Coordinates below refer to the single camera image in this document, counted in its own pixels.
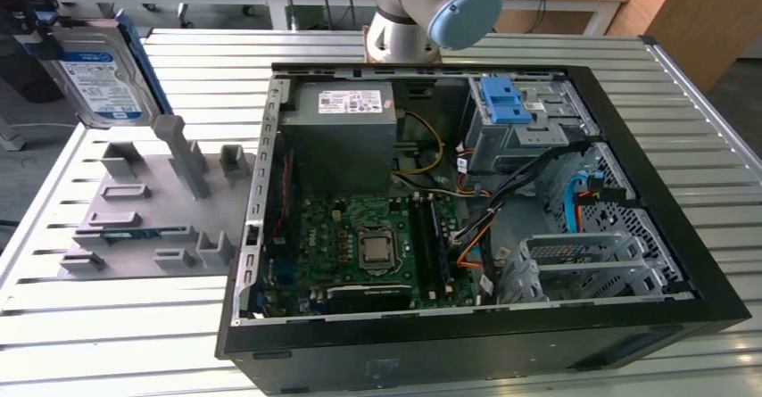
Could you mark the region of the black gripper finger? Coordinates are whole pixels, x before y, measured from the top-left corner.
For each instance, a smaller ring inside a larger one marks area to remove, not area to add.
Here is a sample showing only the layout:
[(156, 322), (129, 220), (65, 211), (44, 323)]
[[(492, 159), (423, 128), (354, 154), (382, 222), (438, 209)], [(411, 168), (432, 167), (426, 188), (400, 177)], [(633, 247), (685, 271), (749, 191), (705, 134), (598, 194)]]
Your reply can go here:
[(9, 0), (11, 33), (41, 61), (56, 61), (63, 56), (61, 44), (52, 33), (57, 18), (57, 0)]

